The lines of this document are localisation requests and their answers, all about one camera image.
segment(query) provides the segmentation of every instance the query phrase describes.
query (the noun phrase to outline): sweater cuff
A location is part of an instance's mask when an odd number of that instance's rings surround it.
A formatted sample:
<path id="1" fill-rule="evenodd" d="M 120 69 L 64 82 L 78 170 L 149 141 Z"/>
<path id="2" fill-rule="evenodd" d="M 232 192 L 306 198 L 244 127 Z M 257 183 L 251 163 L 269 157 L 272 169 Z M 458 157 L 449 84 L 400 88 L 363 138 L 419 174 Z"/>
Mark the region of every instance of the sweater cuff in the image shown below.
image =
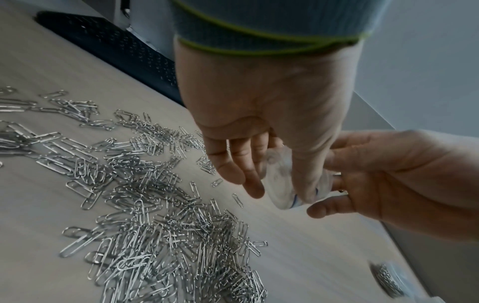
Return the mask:
<path id="1" fill-rule="evenodd" d="M 372 32 L 389 2 L 169 0 L 183 43 L 235 55 L 302 53 L 356 43 Z"/>

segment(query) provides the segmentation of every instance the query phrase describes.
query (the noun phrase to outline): light wood surface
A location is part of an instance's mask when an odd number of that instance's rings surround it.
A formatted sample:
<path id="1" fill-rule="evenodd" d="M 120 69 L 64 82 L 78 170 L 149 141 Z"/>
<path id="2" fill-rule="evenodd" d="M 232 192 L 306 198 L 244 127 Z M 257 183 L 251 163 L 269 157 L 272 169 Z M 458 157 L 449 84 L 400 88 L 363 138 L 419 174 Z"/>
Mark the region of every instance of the light wood surface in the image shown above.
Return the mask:
<path id="1" fill-rule="evenodd" d="M 162 126 L 197 129 L 186 109 L 0 1 L 0 86 L 5 85 L 39 102 L 45 101 L 38 94 L 65 89 L 71 99 L 96 102 L 106 119 L 124 109 L 148 112 Z M 87 144 L 132 137 L 126 128 L 84 129 L 52 113 L 0 113 L 0 120 L 16 121 L 38 133 L 60 131 Z M 395 261 L 412 275 L 380 224 L 359 215 L 314 220 L 304 208 L 280 211 L 268 198 L 253 200 L 239 186 L 224 182 L 212 188 L 218 176 L 199 169 L 195 161 L 200 155 L 190 151 L 176 172 L 184 182 L 194 180 L 202 197 L 216 198 L 221 208 L 248 223 L 252 239 L 269 242 L 262 256 L 250 261 L 269 292 L 267 302 L 411 302 L 387 297 L 370 274 L 368 262 Z M 81 210 L 81 199 L 65 187 L 67 180 L 32 159 L 0 161 L 0 302 L 99 302 L 101 289 L 86 278 L 84 254 L 69 259 L 57 255 L 71 240 L 61 235 L 64 228 L 93 227 L 95 218 L 111 208 L 99 203 Z M 233 192 L 245 204 L 243 209 L 231 198 Z"/>

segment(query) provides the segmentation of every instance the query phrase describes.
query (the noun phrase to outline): green trim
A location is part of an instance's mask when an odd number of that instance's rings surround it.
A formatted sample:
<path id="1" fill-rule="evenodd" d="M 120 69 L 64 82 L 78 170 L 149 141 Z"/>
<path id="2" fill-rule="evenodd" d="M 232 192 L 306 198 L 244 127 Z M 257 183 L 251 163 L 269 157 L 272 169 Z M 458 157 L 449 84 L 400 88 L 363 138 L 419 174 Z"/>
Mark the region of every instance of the green trim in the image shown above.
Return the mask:
<path id="1" fill-rule="evenodd" d="M 218 26 L 239 31 L 245 34 L 257 36 L 257 37 L 263 37 L 267 39 L 273 39 L 273 40 L 280 40 L 280 41 L 290 41 L 290 42 L 306 42 L 306 43 L 321 43 L 321 44 L 332 44 L 332 43 L 339 43 L 343 41 L 352 41 L 352 40 L 358 40 L 358 39 L 364 39 L 367 36 L 369 36 L 369 33 L 362 33 L 358 36 L 342 36 L 342 37 L 324 37 L 324 36 L 290 36 L 290 35 L 281 35 L 281 34 L 274 34 L 274 33 L 268 33 L 268 32 L 261 32 L 261 31 L 256 31 L 254 29 L 250 28 L 245 28 L 241 26 L 237 26 L 234 24 L 230 24 L 227 22 L 224 22 L 222 20 L 218 20 L 215 18 L 212 18 L 194 8 L 191 8 L 187 6 L 184 3 L 181 3 L 181 0 L 172 0 L 175 4 L 177 4 L 179 7 L 182 9 L 186 10 L 187 12 L 195 15 L 198 18 L 201 18 L 207 22 L 216 24 Z"/>
<path id="2" fill-rule="evenodd" d="M 312 52 L 312 51 L 318 51 L 321 49 L 325 49 L 329 46 L 332 46 L 335 43 L 318 43 L 318 44 L 313 44 L 309 45 L 307 47 L 302 47 L 302 48 L 289 48 L 289 49 L 280 49 L 280 50 L 233 50 L 233 49 L 222 49 L 222 48 L 214 48 L 211 46 L 204 46 L 195 42 L 191 42 L 188 40 L 185 40 L 181 37 L 178 37 L 178 41 L 183 43 L 186 46 L 189 46 L 191 48 L 207 51 L 207 52 L 212 52 L 212 53 L 217 53 L 217 54 L 222 54 L 222 55 L 235 55 L 235 56 L 267 56 L 267 55 L 287 55 L 287 54 L 301 54 L 301 53 L 306 53 L 306 52 Z M 354 39 L 351 41 L 342 41 L 343 43 L 348 43 L 348 42 L 357 42 L 358 39 Z"/>

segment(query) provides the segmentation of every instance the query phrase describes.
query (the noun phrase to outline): hand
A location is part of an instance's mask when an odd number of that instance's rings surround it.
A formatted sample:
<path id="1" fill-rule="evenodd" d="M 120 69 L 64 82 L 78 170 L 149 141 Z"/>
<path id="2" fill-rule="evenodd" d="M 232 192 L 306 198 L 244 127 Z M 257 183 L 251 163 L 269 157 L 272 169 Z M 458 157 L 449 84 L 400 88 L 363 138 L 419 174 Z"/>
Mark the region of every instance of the hand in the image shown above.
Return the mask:
<path id="1" fill-rule="evenodd" d="M 268 134 L 274 129 L 293 150 L 296 193 L 313 202 L 327 151 L 349 108 L 361 47 L 246 57 L 206 53 L 176 41 L 180 93 L 218 173 L 262 197 L 262 159 L 268 145 L 281 145 Z"/>
<path id="2" fill-rule="evenodd" d="M 313 218 L 357 212 L 439 238 L 479 240 L 479 139 L 429 131 L 344 132 L 325 169 L 333 191 Z"/>

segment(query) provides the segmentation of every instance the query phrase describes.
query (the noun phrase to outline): keyboard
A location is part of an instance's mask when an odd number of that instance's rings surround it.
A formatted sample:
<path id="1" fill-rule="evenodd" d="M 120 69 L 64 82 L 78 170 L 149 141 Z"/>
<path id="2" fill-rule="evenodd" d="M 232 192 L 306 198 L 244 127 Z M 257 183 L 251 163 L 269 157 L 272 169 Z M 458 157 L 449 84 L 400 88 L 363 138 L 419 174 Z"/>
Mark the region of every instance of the keyboard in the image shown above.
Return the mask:
<path id="1" fill-rule="evenodd" d="M 39 12 L 40 25 L 65 38 L 181 106 L 175 63 L 107 19 L 53 11 Z"/>

